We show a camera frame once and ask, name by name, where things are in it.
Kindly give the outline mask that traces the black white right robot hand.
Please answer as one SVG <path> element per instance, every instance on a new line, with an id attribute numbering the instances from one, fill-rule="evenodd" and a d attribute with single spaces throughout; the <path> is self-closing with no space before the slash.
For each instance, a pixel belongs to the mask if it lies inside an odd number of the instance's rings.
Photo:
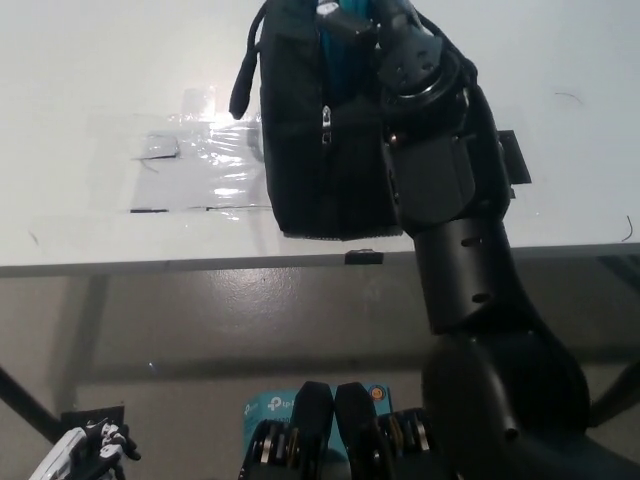
<path id="1" fill-rule="evenodd" d="M 316 21 L 329 36 L 363 50 L 379 51 L 378 78 L 389 94 L 415 97 L 437 81 L 443 40 L 425 31 L 408 1 L 370 1 L 361 16 L 337 1 L 320 1 Z"/>

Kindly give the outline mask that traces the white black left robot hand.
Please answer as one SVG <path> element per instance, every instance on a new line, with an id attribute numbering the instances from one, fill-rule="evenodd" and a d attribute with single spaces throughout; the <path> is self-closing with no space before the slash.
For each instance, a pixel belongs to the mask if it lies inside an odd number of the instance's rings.
<path id="1" fill-rule="evenodd" d="M 31 479 L 125 479 L 125 459 L 141 459 L 129 427 L 103 419 L 68 430 Z"/>

